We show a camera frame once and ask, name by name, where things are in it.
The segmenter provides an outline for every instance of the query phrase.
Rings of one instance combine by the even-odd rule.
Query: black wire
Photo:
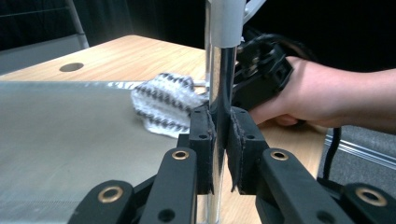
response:
[[[276,34],[261,34],[258,30],[254,28],[248,27],[247,31],[248,35],[256,36],[258,41],[270,41],[273,43],[278,43],[288,49],[294,50],[297,55],[303,59],[308,61],[317,62],[318,58],[314,55],[314,53],[307,48],[304,44],[289,39],[283,35]],[[335,153],[340,145],[341,141],[341,128],[333,128],[332,129],[332,143],[327,151],[324,167],[323,167],[323,179],[329,179],[330,170],[332,168],[332,160],[334,159]]]
[[[324,161],[323,167],[323,179],[329,179],[330,170],[332,168],[332,159],[334,159],[335,152],[340,146],[341,141],[341,128],[332,129],[332,143],[330,144],[329,150],[326,154],[326,159]]]

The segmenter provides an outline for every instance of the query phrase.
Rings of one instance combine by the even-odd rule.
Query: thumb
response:
[[[268,119],[287,114],[285,104],[278,99],[278,96],[270,99],[269,101],[257,105],[249,111],[250,116],[256,124],[263,123]]]

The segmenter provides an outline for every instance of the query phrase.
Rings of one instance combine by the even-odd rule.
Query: black cable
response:
[[[327,151],[326,158],[323,166],[323,179],[329,179],[330,170],[332,168],[332,159],[334,159],[335,152],[340,146],[341,141],[341,128],[332,129],[332,143]]]

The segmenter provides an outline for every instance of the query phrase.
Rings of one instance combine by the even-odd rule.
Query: human hand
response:
[[[275,118],[281,125],[298,119],[325,127],[339,127],[343,111],[337,94],[343,91],[341,71],[295,57],[288,57],[294,68],[285,89],[269,101],[249,111],[256,123]]]

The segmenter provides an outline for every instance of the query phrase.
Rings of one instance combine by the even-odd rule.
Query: round hole in table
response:
[[[84,66],[83,63],[68,63],[62,66],[59,70],[61,72],[74,72]]]

